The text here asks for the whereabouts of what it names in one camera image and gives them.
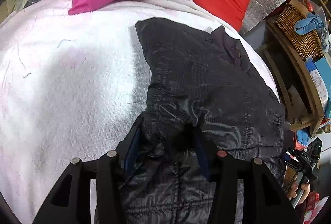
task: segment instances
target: blue fabric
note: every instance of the blue fabric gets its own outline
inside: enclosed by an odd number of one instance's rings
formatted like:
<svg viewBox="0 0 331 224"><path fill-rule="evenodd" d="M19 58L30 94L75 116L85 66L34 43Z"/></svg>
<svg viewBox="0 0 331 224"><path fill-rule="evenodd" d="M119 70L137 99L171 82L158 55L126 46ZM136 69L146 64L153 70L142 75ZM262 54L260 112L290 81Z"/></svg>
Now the blue fabric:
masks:
<svg viewBox="0 0 331 224"><path fill-rule="evenodd" d="M294 25L294 31L299 35L304 35L312 30L322 29L323 27L324 24L318 15L308 13L306 19L302 19Z"/></svg>
<svg viewBox="0 0 331 224"><path fill-rule="evenodd" d="M297 141L305 147L308 146L308 140L309 140L308 132L309 132L309 128L305 128L297 131Z"/></svg>

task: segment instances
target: black puffer jacket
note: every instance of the black puffer jacket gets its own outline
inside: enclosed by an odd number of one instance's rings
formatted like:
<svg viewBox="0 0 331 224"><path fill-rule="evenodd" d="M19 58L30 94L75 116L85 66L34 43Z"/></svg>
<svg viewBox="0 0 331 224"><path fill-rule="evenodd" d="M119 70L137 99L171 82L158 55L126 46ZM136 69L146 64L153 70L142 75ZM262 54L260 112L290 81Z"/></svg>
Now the black puffer jacket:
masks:
<svg viewBox="0 0 331 224"><path fill-rule="evenodd" d="M143 161L120 188L128 223L206 223L215 184L200 173L184 126L199 126L235 158L266 162L279 183L285 109L239 40L173 21L136 23L152 71L142 125ZM243 206L238 182L237 222Z"/></svg>

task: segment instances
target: wicker basket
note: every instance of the wicker basket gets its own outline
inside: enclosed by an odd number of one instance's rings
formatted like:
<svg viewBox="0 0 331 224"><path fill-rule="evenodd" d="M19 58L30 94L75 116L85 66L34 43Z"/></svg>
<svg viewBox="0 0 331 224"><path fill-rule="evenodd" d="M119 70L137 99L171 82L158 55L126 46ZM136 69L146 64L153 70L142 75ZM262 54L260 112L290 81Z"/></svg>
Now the wicker basket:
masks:
<svg viewBox="0 0 331 224"><path fill-rule="evenodd" d="M275 20L275 23L293 44L303 61L305 61L309 55L312 55L314 61L318 61L323 57L323 53L321 41L318 38L316 30L305 35L298 35L294 32L295 23L302 19L305 19L305 16L291 3L287 3L285 9Z"/></svg>

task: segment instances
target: human hand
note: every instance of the human hand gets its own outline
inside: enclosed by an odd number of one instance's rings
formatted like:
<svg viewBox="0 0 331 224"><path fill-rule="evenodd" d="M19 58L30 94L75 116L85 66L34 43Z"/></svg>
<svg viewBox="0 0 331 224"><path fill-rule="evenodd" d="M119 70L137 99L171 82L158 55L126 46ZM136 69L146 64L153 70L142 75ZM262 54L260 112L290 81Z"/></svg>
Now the human hand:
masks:
<svg viewBox="0 0 331 224"><path fill-rule="evenodd" d="M291 199L291 198L295 198L297 196L296 191L298 188L298 184L297 182L293 182L290 189L287 192L287 198ZM310 192L310 185L309 183L303 183L301 184L301 189L304 191L301 199L299 200L298 204L301 204L304 202L304 200L307 198L309 192Z"/></svg>

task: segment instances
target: blue box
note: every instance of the blue box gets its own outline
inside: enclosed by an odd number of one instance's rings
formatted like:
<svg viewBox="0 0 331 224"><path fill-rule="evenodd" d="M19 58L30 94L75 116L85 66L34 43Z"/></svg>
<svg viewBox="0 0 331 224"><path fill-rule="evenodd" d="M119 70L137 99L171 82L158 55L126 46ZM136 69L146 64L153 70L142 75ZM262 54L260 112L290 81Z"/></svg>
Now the blue box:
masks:
<svg viewBox="0 0 331 224"><path fill-rule="evenodd" d="M306 66L306 68L308 69L309 72L312 72L316 69L316 66L314 65L314 62L312 60L306 61L305 66Z"/></svg>
<svg viewBox="0 0 331 224"><path fill-rule="evenodd" d="M321 75L329 94L324 115L326 118L331 118L331 68L324 57L315 62L315 66Z"/></svg>

